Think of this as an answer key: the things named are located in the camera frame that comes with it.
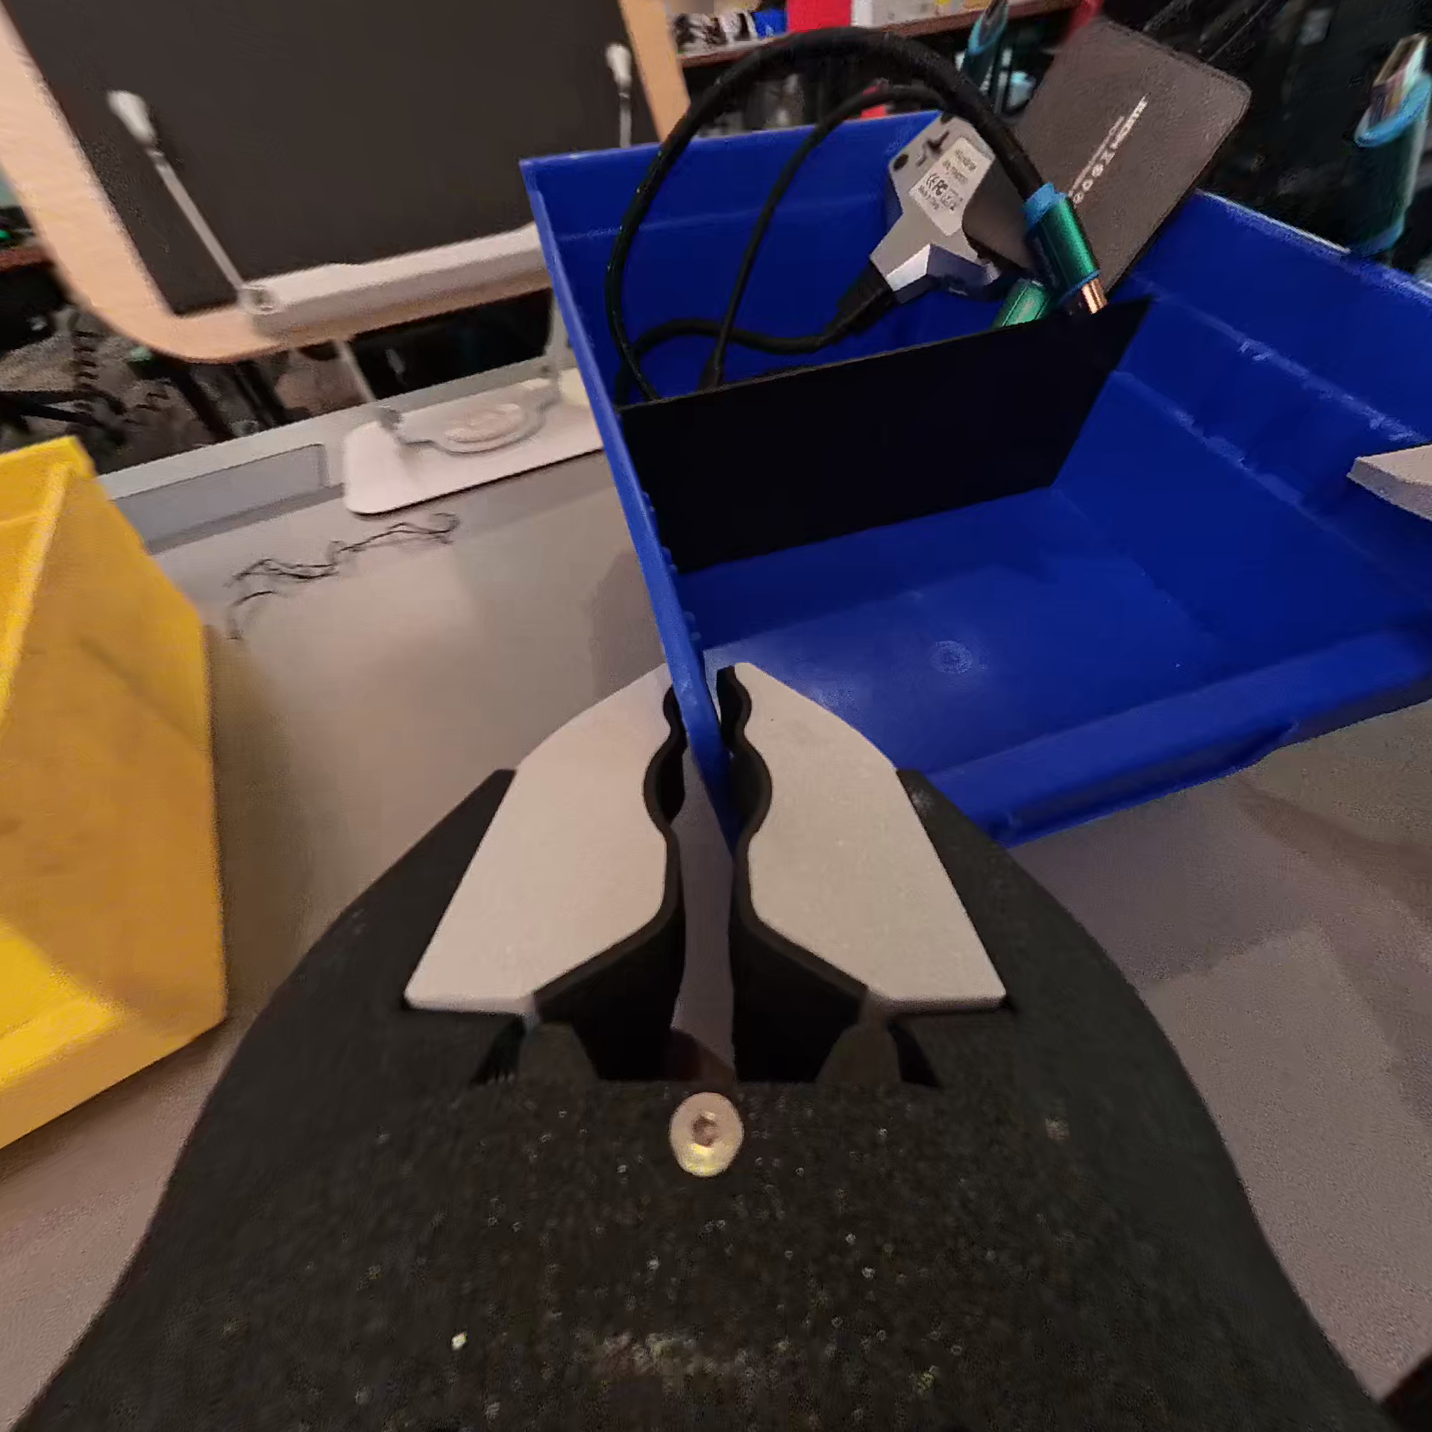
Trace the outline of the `wood framed dark panel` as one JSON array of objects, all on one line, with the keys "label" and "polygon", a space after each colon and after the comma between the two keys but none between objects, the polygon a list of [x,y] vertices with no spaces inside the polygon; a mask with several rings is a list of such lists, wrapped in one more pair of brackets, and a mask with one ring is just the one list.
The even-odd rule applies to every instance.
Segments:
[{"label": "wood framed dark panel", "polygon": [[228,362],[550,288],[521,165],[688,110],[664,3],[4,3],[4,180],[114,332]]}]

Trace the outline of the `black loose thread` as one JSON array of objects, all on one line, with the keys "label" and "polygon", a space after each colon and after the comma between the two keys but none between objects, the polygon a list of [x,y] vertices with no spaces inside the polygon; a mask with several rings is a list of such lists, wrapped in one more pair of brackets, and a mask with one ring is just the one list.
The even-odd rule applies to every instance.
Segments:
[{"label": "black loose thread", "polygon": [[245,618],[251,618],[245,611],[254,611],[259,598],[285,598],[288,589],[305,589],[305,582],[340,578],[367,550],[454,543],[454,536],[460,536],[460,513],[434,511],[425,520],[394,520],[357,540],[328,540],[319,557],[273,557],[273,554],[251,557],[245,567],[226,578],[228,582],[226,633],[245,638]]}]

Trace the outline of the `cluttered wooden shelf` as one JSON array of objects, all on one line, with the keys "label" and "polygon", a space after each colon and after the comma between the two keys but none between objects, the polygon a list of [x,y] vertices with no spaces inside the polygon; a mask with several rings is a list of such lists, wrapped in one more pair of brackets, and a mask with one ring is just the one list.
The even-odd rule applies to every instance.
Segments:
[{"label": "cluttered wooden shelf", "polygon": [[1076,0],[846,0],[846,3],[759,3],[759,12],[720,12],[720,13],[667,13],[673,57],[686,69],[700,67],[729,67],[767,39],[804,33],[804,29],[888,29],[888,33],[961,33],[990,12],[1004,12],[1006,27],[1044,21],[1044,13],[1075,13]]}]

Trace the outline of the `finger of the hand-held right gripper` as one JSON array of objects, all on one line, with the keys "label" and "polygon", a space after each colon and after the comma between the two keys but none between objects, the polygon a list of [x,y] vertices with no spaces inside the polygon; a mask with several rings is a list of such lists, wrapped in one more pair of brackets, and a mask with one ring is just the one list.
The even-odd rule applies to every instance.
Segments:
[{"label": "finger of the hand-held right gripper", "polygon": [[1362,453],[1345,481],[1392,511],[1432,520],[1432,447]]}]

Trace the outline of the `blue plastic bin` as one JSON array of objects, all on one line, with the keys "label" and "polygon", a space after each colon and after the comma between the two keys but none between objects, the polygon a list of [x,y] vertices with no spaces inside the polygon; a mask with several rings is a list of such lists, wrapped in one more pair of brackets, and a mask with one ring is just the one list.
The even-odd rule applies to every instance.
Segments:
[{"label": "blue plastic bin", "polygon": [[[1426,445],[1426,286],[1192,194],[1120,286],[1151,299],[1049,491],[678,574],[634,481],[602,271],[652,145],[525,162],[700,775],[715,680],[759,664],[1027,841],[1284,744],[1426,697],[1426,520],[1345,472]],[[991,327],[918,295],[826,354],[729,354],[729,384]],[[715,341],[643,357],[700,394]]]}]

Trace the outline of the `black flat device box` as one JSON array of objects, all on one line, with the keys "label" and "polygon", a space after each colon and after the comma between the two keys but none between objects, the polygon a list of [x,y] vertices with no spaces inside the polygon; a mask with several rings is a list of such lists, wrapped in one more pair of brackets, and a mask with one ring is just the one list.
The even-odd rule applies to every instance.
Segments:
[{"label": "black flat device box", "polygon": [[1087,21],[1061,39],[1017,142],[1076,208],[1107,295],[1227,148],[1246,105],[1241,80],[1141,29]]}]

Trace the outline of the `silver hdmi adapter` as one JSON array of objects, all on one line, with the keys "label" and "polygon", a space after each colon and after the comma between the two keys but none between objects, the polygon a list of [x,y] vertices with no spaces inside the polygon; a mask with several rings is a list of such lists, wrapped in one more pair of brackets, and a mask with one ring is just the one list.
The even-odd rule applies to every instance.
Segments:
[{"label": "silver hdmi adapter", "polygon": [[839,299],[839,316],[818,332],[739,327],[739,308],[744,308],[759,250],[767,239],[767,225],[779,218],[779,204],[793,192],[799,168],[814,162],[814,148],[831,130],[839,130],[831,115],[818,120],[793,148],[793,162],[785,162],[753,218],[753,233],[744,244],[729,308],[720,317],[664,317],[643,327],[634,341],[634,357],[651,357],[652,349],[673,341],[715,341],[704,384],[724,384],[729,349],[821,354],[873,327],[888,308],[914,306],[918,295],[935,295],[935,288],[982,295],[999,278],[999,266],[977,254],[977,244],[970,239],[961,216],[990,173],[1004,180],[1004,165],[971,134],[970,120],[936,115],[910,148],[888,162],[888,233],[873,244],[868,266]]}]

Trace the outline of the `yellow plastic bin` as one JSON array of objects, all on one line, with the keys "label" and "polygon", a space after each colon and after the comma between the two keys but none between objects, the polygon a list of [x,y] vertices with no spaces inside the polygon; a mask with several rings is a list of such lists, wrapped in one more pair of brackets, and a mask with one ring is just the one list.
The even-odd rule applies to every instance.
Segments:
[{"label": "yellow plastic bin", "polygon": [[0,1142],[228,1011],[208,633],[79,438],[0,466]]}]

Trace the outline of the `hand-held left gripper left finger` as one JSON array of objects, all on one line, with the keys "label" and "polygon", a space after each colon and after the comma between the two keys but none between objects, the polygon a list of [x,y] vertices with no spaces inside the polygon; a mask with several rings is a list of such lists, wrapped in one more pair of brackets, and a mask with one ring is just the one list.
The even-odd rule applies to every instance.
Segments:
[{"label": "hand-held left gripper left finger", "polygon": [[652,1081],[688,964],[686,749],[667,667],[556,727],[507,775],[406,1001],[572,1029],[597,1078]]}]

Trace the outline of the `white panel stand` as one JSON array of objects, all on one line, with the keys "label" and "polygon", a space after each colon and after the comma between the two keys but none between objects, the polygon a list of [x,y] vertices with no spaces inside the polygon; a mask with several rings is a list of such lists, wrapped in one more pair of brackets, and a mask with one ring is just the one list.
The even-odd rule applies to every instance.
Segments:
[{"label": "white panel stand", "polygon": [[[619,3],[197,3],[98,80],[254,341],[336,341],[346,503],[397,513],[597,447],[521,165],[634,145]],[[354,341],[538,288],[546,349],[462,400],[381,400]]]}]

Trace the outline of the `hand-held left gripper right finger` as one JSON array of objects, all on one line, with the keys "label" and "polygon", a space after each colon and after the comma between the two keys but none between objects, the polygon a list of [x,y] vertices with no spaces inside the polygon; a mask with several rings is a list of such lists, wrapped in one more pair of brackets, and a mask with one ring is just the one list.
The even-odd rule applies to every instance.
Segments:
[{"label": "hand-held left gripper right finger", "polygon": [[759,664],[720,667],[734,1062],[814,1081],[846,1029],[991,1011],[1006,987],[891,757]]}]

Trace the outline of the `black bin divider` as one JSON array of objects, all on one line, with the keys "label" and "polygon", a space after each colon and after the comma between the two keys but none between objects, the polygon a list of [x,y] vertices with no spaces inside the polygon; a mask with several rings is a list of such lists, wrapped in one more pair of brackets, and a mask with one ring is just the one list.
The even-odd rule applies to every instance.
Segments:
[{"label": "black bin divider", "polygon": [[619,409],[678,574],[1049,491],[1151,299]]}]

